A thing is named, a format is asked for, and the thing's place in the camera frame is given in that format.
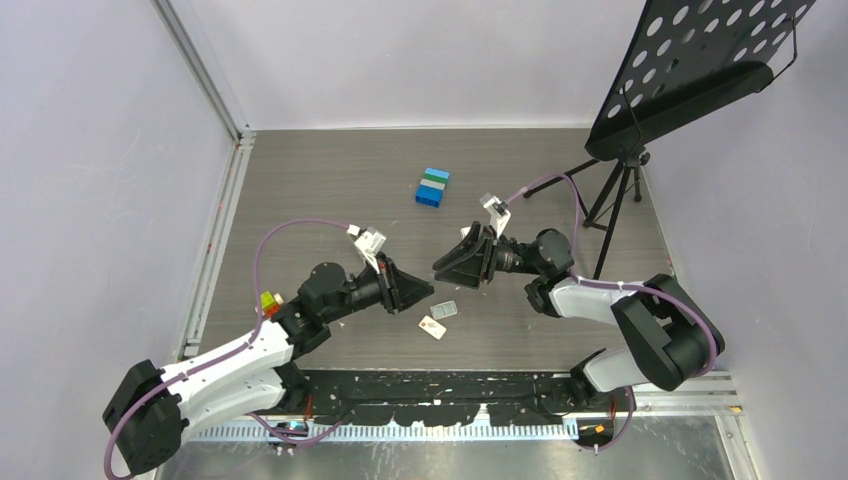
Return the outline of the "red yellow toy brick car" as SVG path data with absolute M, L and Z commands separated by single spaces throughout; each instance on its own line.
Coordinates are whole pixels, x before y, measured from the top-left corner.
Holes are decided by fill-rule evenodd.
M 260 311 L 264 319 L 271 318 L 284 304 L 284 299 L 279 293 L 265 291 L 260 294 Z

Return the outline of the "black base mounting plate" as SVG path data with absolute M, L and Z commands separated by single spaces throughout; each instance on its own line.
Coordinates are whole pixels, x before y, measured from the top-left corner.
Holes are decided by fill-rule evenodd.
M 463 370 L 302 370 L 291 391 L 265 415 L 356 426 L 468 426 L 486 417 L 492 426 L 544 426 L 568 414 L 634 411 L 630 392 L 598 393 L 567 373 Z

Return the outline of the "blue green toy brick stack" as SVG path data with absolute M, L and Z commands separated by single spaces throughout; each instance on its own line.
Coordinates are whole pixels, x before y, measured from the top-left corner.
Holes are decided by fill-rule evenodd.
M 421 205 L 439 208 L 442 203 L 444 191 L 449 178 L 450 173 L 447 171 L 435 168 L 426 168 L 415 191 L 415 202 Z

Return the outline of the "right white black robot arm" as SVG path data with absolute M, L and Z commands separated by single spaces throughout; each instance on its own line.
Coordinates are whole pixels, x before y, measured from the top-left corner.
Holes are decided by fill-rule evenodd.
M 708 373 L 725 348 L 722 334 L 675 278 L 657 274 L 628 283 L 582 277 L 569 240 L 556 229 L 522 243 L 474 222 L 433 269 L 436 280 L 473 289 L 498 272 L 528 274 L 533 279 L 525 292 L 536 312 L 617 327 L 624 348 L 596 352 L 570 372 L 572 400 L 584 410 L 598 409 L 619 388 L 650 383 L 673 391 Z

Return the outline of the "white staples box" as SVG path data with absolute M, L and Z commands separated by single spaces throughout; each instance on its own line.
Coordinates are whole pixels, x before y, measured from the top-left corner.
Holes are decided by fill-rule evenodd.
M 447 332 L 447 328 L 444 325 L 430 316 L 424 316 L 418 326 L 436 340 L 441 340 Z

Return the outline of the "clear staples tray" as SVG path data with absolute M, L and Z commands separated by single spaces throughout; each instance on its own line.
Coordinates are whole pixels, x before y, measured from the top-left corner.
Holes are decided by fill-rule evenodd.
M 458 307 L 454 301 L 446 301 L 430 307 L 430 317 L 434 320 L 449 318 L 458 313 Z

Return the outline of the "black music stand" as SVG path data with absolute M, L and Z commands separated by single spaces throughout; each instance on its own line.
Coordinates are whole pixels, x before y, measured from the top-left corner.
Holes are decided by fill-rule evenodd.
M 588 161 L 613 169 L 583 224 L 604 231 L 593 276 L 600 277 L 624 196 L 641 201 L 648 143 L 748 95 L 781 74 L 769 63 L 793 39 L 810 1 L 701 0 L 645 3 L 614 81 L 585 143 Z

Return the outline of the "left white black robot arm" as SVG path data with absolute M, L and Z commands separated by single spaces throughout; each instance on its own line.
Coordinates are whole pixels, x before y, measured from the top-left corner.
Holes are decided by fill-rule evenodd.
M 403 312 L 433 292 L 429 281 L 400 270 L 383 253 L 353 277 L 337 263 L 321 263 L 294 299 L 249 333 L 183 362 L 133 365 L 102 414 L 110 432 L 104 474 L 116 478 L 115 453 L 132 478 L 165 463 L 195 434 L 234 417 L 274 407 L 298 412 L 307 389 L 292 377 L 293 362 L 330 338 L 331 322 L 374 305 Z

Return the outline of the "aluminium frame rail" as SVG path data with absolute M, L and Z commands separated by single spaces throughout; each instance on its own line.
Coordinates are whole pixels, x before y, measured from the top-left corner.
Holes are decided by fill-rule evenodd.
M 200 3 L 153 1 L 151 5 L 186 67 L 189 92 L 201 100 L 198 113 L 177 122 L 177 145 L 211 162 L 211 192 L 202 198 L 200 234 L 191 255 L 191 284 L 169 358 L 179 362 L 200 353 L 256 134 L 226 78 L 203 24 Z

